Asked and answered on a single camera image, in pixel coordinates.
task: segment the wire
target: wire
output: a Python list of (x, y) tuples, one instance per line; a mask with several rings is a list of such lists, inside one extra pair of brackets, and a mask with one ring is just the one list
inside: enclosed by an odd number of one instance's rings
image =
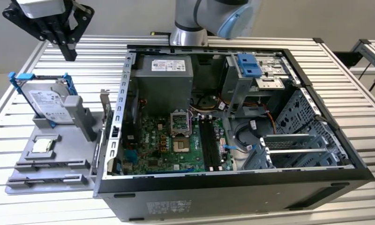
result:
[(375, 83), (371, 85), (371, 87), (370, 87), (370, 91), (372, 91), (374, 87), (375, 87)]
[(273, 128), (273, 134), (276, 134), (275, 122), (273, 122), (273, 119), (272, 119), (272, 116), (271, 116), (269, 112), (267, 112), (267, 115), (268, 115), (268, 117), (269, 117), (269, 119), (271, 119), (272, 128)]
[(362, 76), (364, 75), (364, 72), (367, 71), (367, 69), (368, 69), (370, 65), (371, 65), (371, 63), (368, 64), (368, 66), (367, 66), (367, 67), (366, 67), (366, 69), (363, 70), (363, 72), (362, 72), (362, 74), (360, 74), (360, 76), (359, 76), (358, 80), (360, 80), (360, 79), (362, 79)]
[(200, 109), (196, 109), (192, 105), (189, 106), (196, 112), (199, 113), (211, 113), (211, 112), (216, 112), (216, 110), (200, 110)]
[(273, 119), (272, 119), (271, 113), (269, 113), (269, 111), (268, 111), (267, 105), (265, 105), (265, 104), (263, 104), (263, 107), (264, 107), (264, 110), (265, 110), (265, 112), (267, 112), (267, 115), (268, 115), (268, 117), (269, 117), (269, 120), (271, 120), (271, 124), (272, 124), (272, 129), (273, 129), (273, 134), (276, 134), (276, 127), (275, 127), (275, 122), (273, 122)]
[(244, 126), (241, 126), (241, 127), (239, 128), (239, 130), (237, 130), (237, 131), (235, 132), (235, 134), (233, 134), (235, 140), (236, 140), (237, 143), (241, 144), (244, 147), (247, 147), (248, 144), (245, 144), (245, 142), (240, 141), (240, 139), (239, 139), (239, 134), (240, 134), (240, 132), (244, 131), (245, 129), (248, 129), (248, 124), (245, 124)]

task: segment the case label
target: case label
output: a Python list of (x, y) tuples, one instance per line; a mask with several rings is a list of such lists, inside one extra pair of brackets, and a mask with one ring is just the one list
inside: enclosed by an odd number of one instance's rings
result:
[(192, 200), (148, 202), (149, 214), (181, 213), (188, 212)]
[(72, 117), (65, 109), (60, 95), (50, 90), (30, 90), (36, 107), (42, 112), (45, 118), (56, 123), (72, 123)]
[(184, 60), (152, 60), (151, 71), (185, 71)]

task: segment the warning label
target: warning label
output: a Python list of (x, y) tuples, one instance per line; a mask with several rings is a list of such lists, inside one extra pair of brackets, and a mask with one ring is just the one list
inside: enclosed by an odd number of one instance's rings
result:
[(181, 213), (188, 212), (192, 200), (148, 202), (149, 214)]
[(151, 71), (185, 71), (184, 60), (152, 60)]
[(72, 123), (60, 95), (50, 90), (30, 90), (33, 102), (45, 118), (56, 123)]

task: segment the metal rail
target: metal rail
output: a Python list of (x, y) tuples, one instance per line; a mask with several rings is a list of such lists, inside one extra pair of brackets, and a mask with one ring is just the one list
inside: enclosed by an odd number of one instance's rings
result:
[[(375, 98), (328, 48), (300, 38), (239, 38), (225, 41), (211, 37), (209, 46), (287, 48), (303, 68), (352, 146), (375, 176)], [(78, 57), (65, 62), (50, 45), (34, 52), (28, 71), (37, 75), (72, 75), (84, 106), (101, 111), (100, 90), (109, 90), (116, 101), (127, 44), (167, 45), (167, 36), (85, 36), (77, 46)], [(29, 224), (64, 220), (61, 224), (120, 224), (106, 204), (92, 199), (92, 192), (8, 196), (4, 185), (33, 130), (32, 110), (21, 96), (8, 93), (0, 101), (0, 224)], [(375, 181), (313, 211), (267, 215), (236, 215), (165, 221), (168, 224), (229, 222), (229, 224), (371, 224), (375, 225)]]

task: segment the black cable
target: black cable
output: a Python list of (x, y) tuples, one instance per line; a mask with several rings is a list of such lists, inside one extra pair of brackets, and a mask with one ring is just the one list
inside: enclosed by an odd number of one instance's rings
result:
[(364, 72), (367, 71), (367, 69), (368, 69), (370, 65), (371, 65), (371, 63), (368, 64), (368, 66), (367, 66), (367, 67), (366, 67), (366, 69), (363, 70), (363, 72), (362, 72), (362, 74), (360, 74), (360, 76), (359, 76), (358, 80), (360, 80), (360, 79), (362, 79), (362, 76), (364, 75)]
[(312, 121), (313, 121), (313, 119), (309, 120), (307, 123), (304, 123), (304, 124), (297, 128), (297, 130), (295, 130), (295, 131), (292, 132), (292, 134), (299, 133), (299, 131), (301, 131), (301, 129), (304, 129), (304, 128), (309, 125), (309, 123), (311, 123)]
[(374, 87), (375, 87), (375, 83), (371, 85), (371, 87), (370, 87), (370, 91), (372, 91)]
[(245, 129), (248, 129), (248, 126), (249, 126), (249, 125), (247, 124), (245, 126), (240, 127), (239, 130), (236, 131), (236, 133), (233, 134), (237, 143), (241, 144), (244, 147), (247, 147), (248, 144), (245, 144), (245, 142), (240, 141), (240, 139), (239, 139), (239, 134), (240, 134), (241, 131), (244, 131)]
[(200, 102), (201, 102), (201, 100), (203, 100), (203, 98), (205, 97), (205, 95), (201, 95), (201, 97), (199, 98), (199, 100), (197, 100), (197, 104), (196, 104), (196, 106), (199, 106), (200, 105)]

